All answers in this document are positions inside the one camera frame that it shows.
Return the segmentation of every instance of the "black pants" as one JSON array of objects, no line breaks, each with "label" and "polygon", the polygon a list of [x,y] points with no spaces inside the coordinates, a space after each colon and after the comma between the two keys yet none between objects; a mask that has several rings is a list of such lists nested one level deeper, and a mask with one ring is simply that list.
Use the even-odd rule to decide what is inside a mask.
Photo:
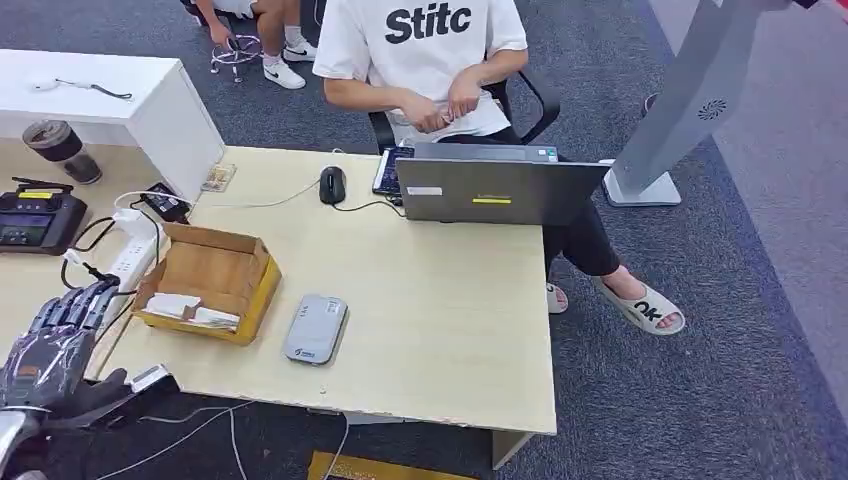
[{"label": "black pants", "polygon": [[[485,137],[454,135],[441,140],[443,143],[507,144],[520,145],[521,138],[512,127]],[[563,156],[560,162],[567,161]],[[578,270],[600,277],[616,271],[621,265],[610,245],[601,217],[592,203],[586,200],[582,211],[568,226],[543,226],[542,239],[545,248],[545,274],[550,275],[551,263],[562,252],[563,256]]]}]

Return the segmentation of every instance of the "white desk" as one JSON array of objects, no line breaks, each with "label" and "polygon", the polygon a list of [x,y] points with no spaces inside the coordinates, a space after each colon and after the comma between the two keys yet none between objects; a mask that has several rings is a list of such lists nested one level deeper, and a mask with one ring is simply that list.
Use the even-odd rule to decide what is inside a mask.
[{"label": "white desk", "polygon": [[[182,63],[174,58],[0,50],[0,137],[20,139],[36,120],[65,120],[86,144],[138,146],[181,196],[197,198],[224,142]],[[35,78],[96,83],[131,101]]]},{"label": "white desk", "polygon": [[[103,376],[161,362],[187,392],[486,428],[495,468],[533,434],[556,433],[539,227],[410,222],[383,206],[338,212],[317,190],[272,208],[204,206],[285,198],[326,165],[347,174],[343,207],[375,199],[377,157],[228,147],[224,161],[238,166],[233,183],[204,193],[191,221],[259,236],[280,265],[257,339],[239,347],[134,318]],[[350,306],[321,367],[281,353],[307,293]]]}]

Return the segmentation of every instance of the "foot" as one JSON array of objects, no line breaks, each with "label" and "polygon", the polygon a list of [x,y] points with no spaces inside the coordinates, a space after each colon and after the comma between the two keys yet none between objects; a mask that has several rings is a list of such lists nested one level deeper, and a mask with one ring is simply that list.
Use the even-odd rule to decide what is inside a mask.
[{"label": "foot", "polygon": [[568,310],[568,297],[565,292],[556,285],[548,284],[548,313],[557,315]]},{"label": "foot", "polygon": [[[609,287],[609,289],[622,300],[640,300],[648,293],[645,289],[645,285],[636,277],[631,275],[624,266],[620,266],[615,272],[601,277],[601,281],[603,281],[604,285]],[[679,320],[680,315],[672,313],[663,317],[663,319],[657,323],[657,328],[669,328],[672,325],[675,325]]]},{"label": "foot", "polygon": [[265,71],[265,78],[271,80],[277,85],[288,88],[289,90],[297,90],[306,85],[306,80],[286,65],[286,62],[279,60],[276,62],[268,62],[265,59],[262,61],[262,67]]},{"label": "foot", "polygon": [[283,58],[287,62],[314,62],[318,49],[313,47],[305,38],[296,44],[286,44],[283,49]]}]

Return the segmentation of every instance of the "white sock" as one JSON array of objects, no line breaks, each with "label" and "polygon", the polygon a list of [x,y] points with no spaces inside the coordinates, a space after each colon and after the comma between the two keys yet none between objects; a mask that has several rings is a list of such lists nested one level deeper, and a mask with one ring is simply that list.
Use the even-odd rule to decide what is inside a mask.
[{"label": "white sock", "polygon": [[286,25],[286,44],[290,47],[296,47],[301,44],[301,42],[305,42],[306,39],[303,38],[303,33],[300,29],[300,25]]},{"label": "white sock", "polygon": [[283,57],[280,54],[276,55],[268,55],[265,52],[262,52],[262,65],[266,67],[270,67],[271,65],[276,65],[283,61]]}]

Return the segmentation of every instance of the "gray stand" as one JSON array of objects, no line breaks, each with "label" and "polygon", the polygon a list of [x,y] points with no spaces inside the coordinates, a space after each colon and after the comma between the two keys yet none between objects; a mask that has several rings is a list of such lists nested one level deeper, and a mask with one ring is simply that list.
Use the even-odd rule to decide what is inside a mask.
[{"label": "gray stand", "polygon": [[701,0],[665,89],[604,178],[613,206],[677,205],[668,171],[736,110],[757,19],[792,0]]}]

